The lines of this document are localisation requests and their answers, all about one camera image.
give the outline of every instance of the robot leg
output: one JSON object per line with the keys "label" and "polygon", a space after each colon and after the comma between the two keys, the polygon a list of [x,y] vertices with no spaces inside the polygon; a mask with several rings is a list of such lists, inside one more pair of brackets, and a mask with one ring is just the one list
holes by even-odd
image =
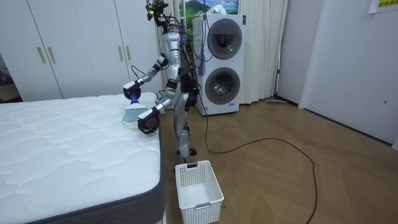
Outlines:
{"label": "robot leg", "polygon": [[190,155],[190,132],[187,126],[189,106],[187,106],[189,93],[181,93],[174,108],[174,131],[177,138],[177,146],[182,158]]}

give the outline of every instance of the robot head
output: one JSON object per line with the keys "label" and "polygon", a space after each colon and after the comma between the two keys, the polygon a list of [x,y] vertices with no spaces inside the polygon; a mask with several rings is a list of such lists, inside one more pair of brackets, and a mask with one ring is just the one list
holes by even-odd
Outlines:
{"label": "robot head", "polygon": [[151,21],[153,17],[155,17],[155,21],[158,21],[159,18],[162,17],[164,9],[169,6],[169,4],[165,3],[164,0],[153,0],[152,3],[149,1],[150,0],[146,0],[148,21]]}

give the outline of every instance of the washing machine door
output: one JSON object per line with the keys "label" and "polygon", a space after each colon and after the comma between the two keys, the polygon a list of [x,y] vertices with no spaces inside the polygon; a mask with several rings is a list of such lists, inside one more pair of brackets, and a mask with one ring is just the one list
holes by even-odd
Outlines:
{"label": "washing machine door", "polygon": [[241,81],[234,70],[219,68],[209,75],[205,90],[210,101],[224,105],[236,98],[240,88]]}
{"label": "washing machine door", "polygon": [[211,26],[207,44],[214,57],[229,59],[241,48],[241,28],[231,19],[220,19]]}

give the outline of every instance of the basket handle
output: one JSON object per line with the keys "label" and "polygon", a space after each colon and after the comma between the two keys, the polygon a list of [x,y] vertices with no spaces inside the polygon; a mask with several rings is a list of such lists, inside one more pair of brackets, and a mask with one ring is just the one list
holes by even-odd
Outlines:
{"label": "basket handle", "polygon": [[204,208],[204,207],[208,207],[208,206],[210,206],[210,202],[195,205],[195,208],[198,209],[198,208]]}
{"label": "basket handle", "polygon": [[187,163],[187,168],[194,168],[194,167],[198,167],[198,162],[189,162]]}

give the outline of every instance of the wardrobe door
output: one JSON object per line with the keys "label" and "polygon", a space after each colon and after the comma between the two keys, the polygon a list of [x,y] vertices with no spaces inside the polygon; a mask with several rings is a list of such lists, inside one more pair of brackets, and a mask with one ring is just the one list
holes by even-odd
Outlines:
{"label": "wardrobe door", "polygon": [[98,95],[102,86],[97,84],[73,0],[28,2],[63,97]]}
{"label": "wardrobe door", "polygon": [[123,93],[129,81],[118,15],[113,0],[73,0],[97,81],[97,95]]}
{"label": "wardrobe door", "polygon": [[[130,79],[134,80],[137,77],[131,71],[131,65],[146,73],[159,57],[154,20],[147,20],[145,1],[115,0],[115,3]],[[161,83],[158,73],[150,83],[142,86],[142,91],[157,92],[163,89]]]}
{"label": "wardrobe door", "polygon": [[26,0],[0,1],[0,52],[24,101],[62,98]]}

